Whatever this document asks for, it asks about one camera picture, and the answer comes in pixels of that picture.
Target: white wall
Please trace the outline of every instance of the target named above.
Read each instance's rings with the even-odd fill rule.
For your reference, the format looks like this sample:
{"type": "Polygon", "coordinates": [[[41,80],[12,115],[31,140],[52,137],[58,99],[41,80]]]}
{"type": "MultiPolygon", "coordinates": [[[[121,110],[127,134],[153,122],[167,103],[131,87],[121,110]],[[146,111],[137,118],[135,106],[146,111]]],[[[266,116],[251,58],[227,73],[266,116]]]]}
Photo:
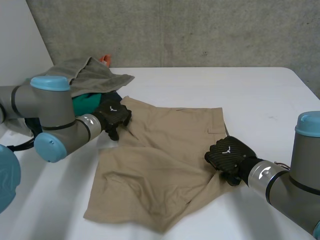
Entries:
{"type": "MultiPolygon", "coordinates": [[[[19,85],[53,66],[25,0],[0,0],[0,86],[19,85]]],[[[6,127],[0,125],[0,137],[6,127]]]]}

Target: black cable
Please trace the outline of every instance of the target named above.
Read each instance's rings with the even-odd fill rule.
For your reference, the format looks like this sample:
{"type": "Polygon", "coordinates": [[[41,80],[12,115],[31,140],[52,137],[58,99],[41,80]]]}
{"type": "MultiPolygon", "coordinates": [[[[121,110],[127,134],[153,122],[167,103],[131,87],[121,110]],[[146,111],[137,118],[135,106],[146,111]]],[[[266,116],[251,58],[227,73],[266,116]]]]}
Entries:
{"type": "Polygon", "coordinates": [[[287,169],[290,171],[290,167],[287,164],[282,163],[282,162],[276,162],[276,161],[274,163],[279,165],[280,167],[283,167],[284,169],[287,169]]]}
{"type": "Polygon", "coordinates": [[[27,150],[27,149],[31,149],[34,147],[34,141],[35,141],[35,138],[33,137],[32,139],[20,144],[20,145],[17,145],[17,146],[6,146],[8,149],[10,149],[12,152],[17,152],[17,151],[23,151],[23,150],[27,150]]]}

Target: orange object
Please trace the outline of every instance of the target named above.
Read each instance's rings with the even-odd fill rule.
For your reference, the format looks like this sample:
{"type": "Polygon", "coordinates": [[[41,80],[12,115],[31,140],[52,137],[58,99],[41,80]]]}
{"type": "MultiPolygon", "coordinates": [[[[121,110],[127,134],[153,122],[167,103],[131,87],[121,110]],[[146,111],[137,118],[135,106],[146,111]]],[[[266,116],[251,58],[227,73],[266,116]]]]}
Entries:
{"type": "Polygon", "coordinates": [[[109,68],[111,63],[111,54],[102,56],[99,61],[109,68]]]}

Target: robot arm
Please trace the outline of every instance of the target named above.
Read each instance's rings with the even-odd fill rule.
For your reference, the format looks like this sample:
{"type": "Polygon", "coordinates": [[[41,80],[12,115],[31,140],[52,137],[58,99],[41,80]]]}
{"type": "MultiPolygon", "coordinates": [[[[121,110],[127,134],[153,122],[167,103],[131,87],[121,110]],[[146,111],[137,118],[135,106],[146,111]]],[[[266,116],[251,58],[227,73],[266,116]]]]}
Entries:
{"type": "Polygon", "coordinates": [[[320,240],[320,112],[298,118],[291,168],[259,159],[232,136],[210,147],[205,159],[227,182],[241,181],[279,212],[320,240]]]}
{"type": "Polygon", "coordinates": [[[42,133],[34,148],[47,162],[64,159],[106,130],[118,140],[116,127],[128,124],[131,111],[107,102],[92,114],[75,117],[70,86],[61,76],[34,77],[30,85],[0,87],[0,123],[5,119],[39,118],[42,133]]]}

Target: pile of clothes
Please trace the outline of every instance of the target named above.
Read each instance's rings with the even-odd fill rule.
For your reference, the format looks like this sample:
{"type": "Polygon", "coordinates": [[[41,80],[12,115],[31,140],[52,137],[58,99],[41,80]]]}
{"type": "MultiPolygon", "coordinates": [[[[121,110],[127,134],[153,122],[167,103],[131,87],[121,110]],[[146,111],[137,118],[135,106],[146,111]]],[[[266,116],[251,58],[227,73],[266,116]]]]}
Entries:
{"type": "MultiPolygon", "coordinates": [[[[70,84],[74,114],[81,116],[92,113],[106,100],[120,102],[116,90],[130,83],[135,77],[127,74],[113,74],[102,57],[82,57],[63,61],[38,76],[64,76],[70,84]]],[[[31,78],[23,83],[30,84],[31,78]]],[[[42,133],[38,118],[9,119],[4,124],[17,133],[36,137],[42,133]]]]}

